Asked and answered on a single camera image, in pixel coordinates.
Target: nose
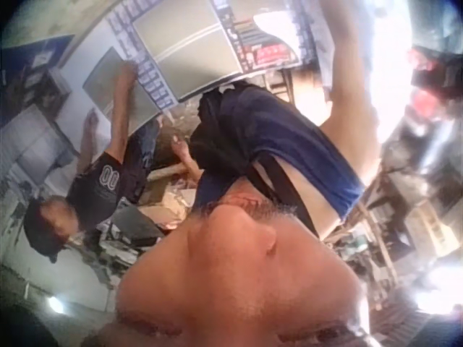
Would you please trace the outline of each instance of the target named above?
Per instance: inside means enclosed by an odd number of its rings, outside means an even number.
[[[236,205],[219,205],[189,235],[190,251],[196,255],[265,257],[276,248],[276,231],[257,222]]]
[[[259,317],[275,282],[275,231],[240,207],[221,205],[188,238],[196,304],[208,326]]]

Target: black t-shirt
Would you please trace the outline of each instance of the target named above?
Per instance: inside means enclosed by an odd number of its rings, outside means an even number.
[[[91,230],[111,217],[120,200],[121,176],[121,163],[103,153],[74,179],[66,199],[76,210],[80,230]]]

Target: black cap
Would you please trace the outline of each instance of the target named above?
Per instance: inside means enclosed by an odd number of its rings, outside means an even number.
[[[24,216],[24,231],[29,245],[55,263],[66,241],[55,234],[54,227],[42,216],[42,202],[42,199],[31,199],[29,202]]]

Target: person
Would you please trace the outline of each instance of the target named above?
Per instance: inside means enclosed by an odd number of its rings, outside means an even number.
[[[309,346],[342,327],[368,333],[359,279],[320,240],[377,174],[377,120],[349,8],[320,3],[336,46],[330,118],[318,128],[245,83],[206,93],[196,162],[173,143],[198,177],[192,213],[127,271],[95,346]]]
[[[52,262],[70,238],[91,232],[109,218],[123,196],[136,203],[141,195],[160,124],[150,121],[129,138],[129,100],[136,76],[135,65],[125,63],[114,88],[111,141],[103,154],[92,164],[98,119],[91,110],[84,123],[77,175],[67,196],[31,199],[27,207],[26,237]]]

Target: red object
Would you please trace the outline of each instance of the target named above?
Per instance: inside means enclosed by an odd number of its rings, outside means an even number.
[[[436,114],[441,102],[426,90],[418,90],[413,97],[412,106],[423,118],[431,119]]]
[[[255,61],[257,65],[269,64],[273,61],[288,60],[289,50],[283,44],[259,48],[255,52]]]
[[[414,70],[433,70],[437,61],[431,61],[425,55],[415,49],[408,51],[408,62],[412,65]]]

